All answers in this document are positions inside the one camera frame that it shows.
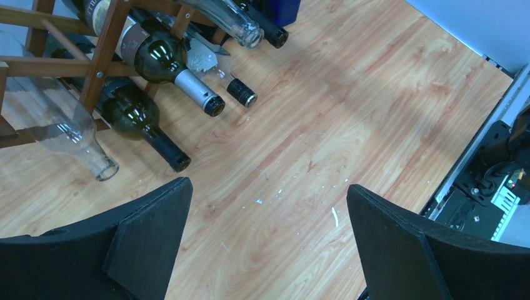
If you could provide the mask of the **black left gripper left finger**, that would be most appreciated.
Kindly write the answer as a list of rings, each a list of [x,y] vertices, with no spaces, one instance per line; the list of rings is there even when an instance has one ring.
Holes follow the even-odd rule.
[[[179,177],[42,235],[1,239],[1,298],[164,299],[192,195]]]

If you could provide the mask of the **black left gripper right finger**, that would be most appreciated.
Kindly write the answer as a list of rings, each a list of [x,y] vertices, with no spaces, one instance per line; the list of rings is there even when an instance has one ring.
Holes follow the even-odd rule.
[[[359,184],[347,208],[370,299],[528,299],[529,249],[474,237]]]

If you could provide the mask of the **clear glass bottle dark label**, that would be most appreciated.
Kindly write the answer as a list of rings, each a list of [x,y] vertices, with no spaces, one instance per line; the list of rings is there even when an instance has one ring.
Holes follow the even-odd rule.
[[[259,24],[233,1],[180,0],[177,3],[199,11],[246,49],[255,49],[264,38],[264,31]]]

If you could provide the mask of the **blue square glass bottle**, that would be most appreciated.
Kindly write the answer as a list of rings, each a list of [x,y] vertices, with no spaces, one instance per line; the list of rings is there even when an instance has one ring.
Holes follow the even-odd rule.
[[[266,6],[278,26],[287,26],[297,19],[301,0],[267,0]]]

